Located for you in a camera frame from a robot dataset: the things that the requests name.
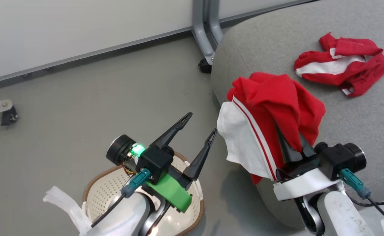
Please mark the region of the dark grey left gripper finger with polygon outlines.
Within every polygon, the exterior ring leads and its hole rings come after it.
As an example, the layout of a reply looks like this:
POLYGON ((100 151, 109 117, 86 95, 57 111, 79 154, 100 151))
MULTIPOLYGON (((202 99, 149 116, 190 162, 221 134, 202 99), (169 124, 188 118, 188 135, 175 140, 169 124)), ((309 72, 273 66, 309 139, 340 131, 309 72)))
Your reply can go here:
POLYGON ((218 131, 216 128, 212 130, 208 138, 204 141, 204 146, 201 151, 198 153, 192 163, 190 163, 190 165, 184 169, 183 174, 189 179, 196 181, 199 178, 217 133, 218 131))
POLYGON ((186 126, 193 113, 188 112, 185 116, 183 116, 180 120, 178 120, 174 125, 172 125, 167 131, 165 131, 161 136, 159 136, 151 145, 156 145, 159 148, 168 147, 170 142, 176 136, 176 134, 183 130, 186 126))

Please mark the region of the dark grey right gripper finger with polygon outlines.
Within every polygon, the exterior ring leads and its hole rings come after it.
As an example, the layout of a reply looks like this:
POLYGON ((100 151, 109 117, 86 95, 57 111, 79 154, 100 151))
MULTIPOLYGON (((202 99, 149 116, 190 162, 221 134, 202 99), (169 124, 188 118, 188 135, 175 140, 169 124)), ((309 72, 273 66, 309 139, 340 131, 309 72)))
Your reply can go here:
POLYGON ((309 144, 309 142, 306 140, 306 138, 302 135, 302 133, 299 133, 300 136, 300 142, 302 146, 301 155, 302 157, 312 157, 315 155, 315 151, 313 147, 309 144))
POLYGON ((284 163, 289 164, 303 160, 302 154, 290 146, 279 127, 276 127, 276 132, 284 163))

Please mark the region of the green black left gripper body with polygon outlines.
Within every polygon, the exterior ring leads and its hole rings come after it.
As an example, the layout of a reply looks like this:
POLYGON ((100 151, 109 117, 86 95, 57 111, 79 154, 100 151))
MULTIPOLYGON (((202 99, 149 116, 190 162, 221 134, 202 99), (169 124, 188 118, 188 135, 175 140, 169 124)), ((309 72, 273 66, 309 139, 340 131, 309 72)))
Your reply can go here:
POLYGON ((147 193, 161 197, 161 202, 167 201, 181 213, 186 213, 192 203, 192 196, 186 190, 191 183, 180 170, 170 166, 168 170, 152 170, 150 178, 146 181, 147 193))

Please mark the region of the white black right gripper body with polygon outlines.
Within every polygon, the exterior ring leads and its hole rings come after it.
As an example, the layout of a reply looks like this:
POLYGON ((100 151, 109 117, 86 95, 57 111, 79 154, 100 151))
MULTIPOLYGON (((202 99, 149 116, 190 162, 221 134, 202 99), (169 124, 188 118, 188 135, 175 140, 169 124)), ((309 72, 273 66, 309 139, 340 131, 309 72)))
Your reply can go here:
POLYGON ((273 191, 277 200, 296 199, 337 184, 339 177, 327 173, 329 166, 321 154, 288 163, 274 159, 273 191))

